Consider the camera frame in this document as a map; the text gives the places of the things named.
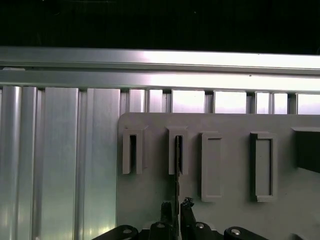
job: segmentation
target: metal bar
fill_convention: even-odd
[[[163,91],[162,90],[148,90],[147,91],[147,111],[149,113],[162,112]]]
[[[317,77],[232,73],[0,71],[0,85],[67,88],[153,88],[320,93]]]
[[[214,92],[214,113],[245,114],[247,112],[247,94],[245,92]]]
[[[297,114],[320,115],[320,94],[297,94]]]
[[[271,101],[270,93],[256,92],[254,96],[254,113],[255,114],[270,114]]]
[[[18,172],[17,240],[31,240],[37,89],[23,87]]]
[[[87,91],[78,94],[77,119],[77,152],[75,170],[75,203],[74,203],[74,239],[84,237],[84,207],[85,207],[85,161],[86,161],[86,128],[87,128]]]
[[[146,91],[142,89],[130,89],[129,112],[144,113],[146,110]]]
[[[273,95],[273,114],[288,114],[288,94],[274,93]]]
[[[74,238],[78,89],[46,88],[41,240]]]
[[[320,59],[311,55],[3,46],[0,66],[319,74]]]
[[[0,239],[17,238],[20,124],[21,87],[4,87],[0,136]]]
[[[173,113],[204,113],[205,92],[204,91],[172,91]]]
[[[115,227],[119,89],[88,89],[83,239]]]
[[[41,206],[44,159],[44,129],[45,129],[45,91],[36,93],[36,118],[33,161],[33,195],[32,195],[32,230],[31,239],[38,240],[41,230]]]

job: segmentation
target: aluminum rail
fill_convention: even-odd
[[[204,51],[0,47],[0,66],[320,74],[320,57]]]

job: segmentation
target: screw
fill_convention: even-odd
[[[130,229],[125,229],[125,230],[123,230],[123,233],[124,234],[130,234],[132,231],[130,230]]]
[[[241,232],[238,229],[231,229],[231,233],[237,236],[241,234]]]
[[[205,225],[203,225],[202,223],[198,222],[196,225],[195,225],[197,228],[200,228],[200,229],[203,229],[205,227]]]

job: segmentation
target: corrugated metal wall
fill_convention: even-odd
[[[320,114],[320,95],[4,86],[0,239],[91,240],[116,224],[126,112]]]

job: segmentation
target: bolt head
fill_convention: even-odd
[[[231,233],[233,233],[234,235],[239,236],[241,234],[241,232],[238,229],[231,229]]]
[[[199,229],[203,229],[205,227],[205,225],[203,225],[201,222],[198,222],[195,226]]]

